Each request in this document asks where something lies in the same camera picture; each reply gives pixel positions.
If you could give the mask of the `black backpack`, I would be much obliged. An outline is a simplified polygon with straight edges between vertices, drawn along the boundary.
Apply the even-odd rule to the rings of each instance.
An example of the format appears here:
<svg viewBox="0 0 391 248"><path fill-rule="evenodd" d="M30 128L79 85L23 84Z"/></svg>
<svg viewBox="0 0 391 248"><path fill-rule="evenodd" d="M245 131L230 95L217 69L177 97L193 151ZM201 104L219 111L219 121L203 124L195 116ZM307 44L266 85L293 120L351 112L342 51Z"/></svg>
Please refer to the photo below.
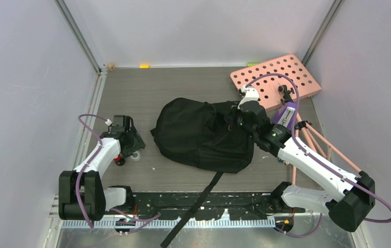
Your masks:
<svg viewBox="0 0 391 248"><path fill-rule="evenodd" d="M161 110L150 133L160 153L183 165L215 175L195 203L162 241L168 247L218 183L224 173L237 174L251 162L254 144L236 120L235 102L207 103L176 98Z"/></svg>

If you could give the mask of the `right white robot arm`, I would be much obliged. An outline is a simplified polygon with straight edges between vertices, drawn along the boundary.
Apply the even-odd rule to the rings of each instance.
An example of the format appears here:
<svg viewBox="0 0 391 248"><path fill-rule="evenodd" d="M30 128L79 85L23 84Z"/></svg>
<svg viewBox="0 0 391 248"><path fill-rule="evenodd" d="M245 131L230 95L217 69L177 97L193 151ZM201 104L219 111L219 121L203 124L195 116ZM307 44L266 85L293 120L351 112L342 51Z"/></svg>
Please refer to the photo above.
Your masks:
<svg viewBox="0 0 391 248"><path fill-rule="evenodd" d="M375 206L375 181L365 172L343 170L309 148L286 126L269 121L257 101L232 107L235 124L250 134L263 151L299 168L321 191L282 183L271 198L272 207L285 212L298 207L327 214L343 230L354 232Z"/></svg>

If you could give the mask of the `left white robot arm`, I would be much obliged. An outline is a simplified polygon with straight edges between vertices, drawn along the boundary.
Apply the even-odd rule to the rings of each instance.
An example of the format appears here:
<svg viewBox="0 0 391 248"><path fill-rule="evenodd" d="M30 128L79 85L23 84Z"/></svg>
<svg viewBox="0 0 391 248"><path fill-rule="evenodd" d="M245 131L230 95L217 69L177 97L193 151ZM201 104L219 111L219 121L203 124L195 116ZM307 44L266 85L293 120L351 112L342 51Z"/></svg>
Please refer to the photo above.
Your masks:
<svg viewBox="0 0 391 248"><path fill-rule="evenodd" d="M123 214L135 206L129 186L104 188L102 176L111 163L123 166L127 159L138 161L145 143L132 117L115 115L102 118L108 129L101 135L93 132L97 144L87 158L73 170L63 171L58 179L58 215L62 220L86 221L92 225L115 208Z"/></svg>

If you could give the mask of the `red black stamp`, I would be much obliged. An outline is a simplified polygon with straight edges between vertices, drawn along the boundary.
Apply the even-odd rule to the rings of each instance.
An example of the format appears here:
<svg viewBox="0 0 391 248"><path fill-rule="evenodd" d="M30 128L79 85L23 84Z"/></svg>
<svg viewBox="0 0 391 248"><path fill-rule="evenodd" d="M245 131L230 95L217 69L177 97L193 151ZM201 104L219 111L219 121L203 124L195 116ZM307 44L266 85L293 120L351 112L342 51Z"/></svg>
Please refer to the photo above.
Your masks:
<svg viewBox="0 0 391 248"><path fill-rule="evenodd" d="M125 158L121 155L118 155L113 161L117 166L123 166L126 163Z"/></svg>

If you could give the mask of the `clear tape roll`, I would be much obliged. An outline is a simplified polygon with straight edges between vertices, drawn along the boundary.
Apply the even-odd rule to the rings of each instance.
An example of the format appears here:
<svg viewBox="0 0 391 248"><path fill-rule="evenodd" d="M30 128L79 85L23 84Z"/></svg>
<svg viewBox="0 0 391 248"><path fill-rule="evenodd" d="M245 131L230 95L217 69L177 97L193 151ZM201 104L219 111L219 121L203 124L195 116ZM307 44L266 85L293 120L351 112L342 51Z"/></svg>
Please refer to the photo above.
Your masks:
<svg viewBox="0 0 391 248"><path fill-rule="evenodd" d="M131 158L133 161L138 161L138 160L140 160L140 157L141 157L141 155L140 155L140 153L139 153L138 151L134 152L134 153L130 156L130 158Z"/></svg>

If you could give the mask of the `purple metronome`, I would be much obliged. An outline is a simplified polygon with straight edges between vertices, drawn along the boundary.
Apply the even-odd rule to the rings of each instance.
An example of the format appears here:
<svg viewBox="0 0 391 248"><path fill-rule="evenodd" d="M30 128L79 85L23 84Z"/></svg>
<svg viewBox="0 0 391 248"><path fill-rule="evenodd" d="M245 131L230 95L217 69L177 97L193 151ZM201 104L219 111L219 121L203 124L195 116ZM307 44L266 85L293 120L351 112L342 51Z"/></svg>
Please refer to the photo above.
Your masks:
<svg viewBox="0 0 391 248"><path fill-rule="evenodd" d="M284 104L273 116L272 124L280 124L287 129L291 129L293 114L297 109L297 104L294 102L287 102Z"/></svg>

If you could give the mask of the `pink perforated stand board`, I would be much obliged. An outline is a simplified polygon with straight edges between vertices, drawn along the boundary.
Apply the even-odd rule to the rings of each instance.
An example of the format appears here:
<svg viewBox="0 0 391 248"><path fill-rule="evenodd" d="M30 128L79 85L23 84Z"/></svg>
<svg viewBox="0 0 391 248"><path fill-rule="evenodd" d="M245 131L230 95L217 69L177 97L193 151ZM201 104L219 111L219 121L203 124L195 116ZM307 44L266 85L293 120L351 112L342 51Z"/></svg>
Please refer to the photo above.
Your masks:
<svg viewBox="0 0 391 248"><path fill-rule="evenodd" d="M288 90L293 89L292 85L280 74L290 78L298 88L299 98L307 98L319 93L322 88L306 69L301 60L294 54L288 54L269 61L259 63L244 69L231 72L230 78L237 89L247 85L256 78L269 73L276 76L265 76L252 84L259 92L259 103L267 111L281 107L281 92L279 86L286 85Z"/></svg>

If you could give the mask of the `colourful toy train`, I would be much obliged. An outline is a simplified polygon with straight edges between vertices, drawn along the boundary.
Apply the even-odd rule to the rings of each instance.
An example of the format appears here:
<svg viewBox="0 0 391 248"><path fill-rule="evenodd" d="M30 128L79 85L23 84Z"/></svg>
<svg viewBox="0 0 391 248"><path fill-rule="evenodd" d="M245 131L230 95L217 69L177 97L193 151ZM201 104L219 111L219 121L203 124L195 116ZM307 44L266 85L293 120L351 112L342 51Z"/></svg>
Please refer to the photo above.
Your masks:
<svg viewBox="0 0 391 248"><path fill-rule="evenodd" d="M281 158L277 158L277 160L278 160L279 163L282 163L284 165L289 165L290 164L288 161L285 161L285 160L283 160Z"/></svg>

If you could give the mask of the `small wooden cork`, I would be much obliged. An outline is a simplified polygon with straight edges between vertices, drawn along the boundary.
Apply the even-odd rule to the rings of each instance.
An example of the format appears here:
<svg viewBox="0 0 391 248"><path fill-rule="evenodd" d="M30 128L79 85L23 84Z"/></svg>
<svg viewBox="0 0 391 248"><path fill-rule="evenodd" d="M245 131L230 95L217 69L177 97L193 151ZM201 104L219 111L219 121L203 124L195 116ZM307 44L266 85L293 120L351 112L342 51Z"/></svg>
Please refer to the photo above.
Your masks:
<svg viewBox="0 0 391 248"><path fill-rule="evenodd" d="M108 63L107 64L107 68L110 70L110 71L113 71L115 69L115 65L113 63Z"/></svg>

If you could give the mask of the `pink tripod legs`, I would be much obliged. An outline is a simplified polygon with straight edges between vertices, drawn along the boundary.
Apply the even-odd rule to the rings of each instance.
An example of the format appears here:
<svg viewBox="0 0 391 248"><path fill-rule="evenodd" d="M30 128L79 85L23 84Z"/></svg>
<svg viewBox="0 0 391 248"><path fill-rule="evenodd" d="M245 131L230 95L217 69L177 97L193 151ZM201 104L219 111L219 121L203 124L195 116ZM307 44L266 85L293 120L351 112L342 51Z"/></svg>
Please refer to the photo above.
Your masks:
<svg viewBox="0 0 391 248"><path fill-rule="evenodd" d="M282 105L286 104L287 102L293 102L291 94L294 92L294 90L292 88L288 89L287 85L280 85L278 87L278 91L280 94L282 94L282 98L280 99ZM338 150L333 144L331 144L322 134L315 130L312 127L311 123L306 122L306 125L301 128L301 133L303 134L308 146L315 152L318 152L323 158L326 158L330 161L332 153L335 153L339 157L341 157L346 163L348 163L356 172L359 173L361 171L360 167L353 163L347 156L345 156L340 150ZM315 139L315 136L327 146L326 153L319 145L319 142Z"/></svg>

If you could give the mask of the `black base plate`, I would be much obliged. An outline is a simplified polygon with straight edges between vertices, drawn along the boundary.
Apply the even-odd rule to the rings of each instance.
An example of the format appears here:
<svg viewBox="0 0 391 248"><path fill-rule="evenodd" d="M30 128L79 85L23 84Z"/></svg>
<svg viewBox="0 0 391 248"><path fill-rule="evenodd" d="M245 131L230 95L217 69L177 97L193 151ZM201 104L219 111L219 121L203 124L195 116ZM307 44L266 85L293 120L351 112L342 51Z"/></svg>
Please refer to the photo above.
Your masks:
<svg viewBox="0 0 391 248"><path fill-rule="evenodd" d="M141 219L160 213L159 220L177 220L196 203L199 192L135 192L129 203L116 209L135 213ZM230 220L263 220L274 214L304 213L292 209L271 197L269 192L210 192L193 216L197 221L218 220L228 214Z"/></svg>

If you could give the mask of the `slotted aluminium rail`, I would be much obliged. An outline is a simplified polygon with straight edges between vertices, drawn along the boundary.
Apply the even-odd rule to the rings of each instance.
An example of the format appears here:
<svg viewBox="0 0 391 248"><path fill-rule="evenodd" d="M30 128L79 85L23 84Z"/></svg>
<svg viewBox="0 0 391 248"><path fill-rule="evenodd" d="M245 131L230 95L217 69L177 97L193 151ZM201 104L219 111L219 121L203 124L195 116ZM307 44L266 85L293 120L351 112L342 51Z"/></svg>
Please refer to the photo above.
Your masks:
<svg viewBox="0 0 391 248"><path fill-rule="evenodd" d="M145 226L146 229L171 229L177 223L177 220L154 220ZM231 220L229 216L223 216L217 220L203 220L197 221L194 218L190 219L185 227L186 228L263 228L263 227L275 227L280 221L276 221L273 216L268 216L262 220ZM101 221L97 221L94 224L95 228L138 228L141 227L143 222L133 222L127 218L106 217ZM85 221L63 221L62 228L71 229L88 229L89 226Z"/></svg>

